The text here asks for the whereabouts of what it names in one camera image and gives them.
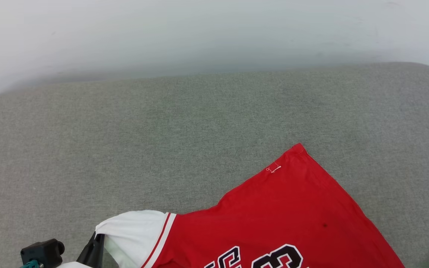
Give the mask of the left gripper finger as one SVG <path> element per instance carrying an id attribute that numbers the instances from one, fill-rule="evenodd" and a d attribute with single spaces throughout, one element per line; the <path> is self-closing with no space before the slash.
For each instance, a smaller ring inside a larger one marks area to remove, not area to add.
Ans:
<path id="1" fill-rule="evenodd" d="M 102 268 L 105 234 L 93 233 L 76 262 L 91 268 Z"/>

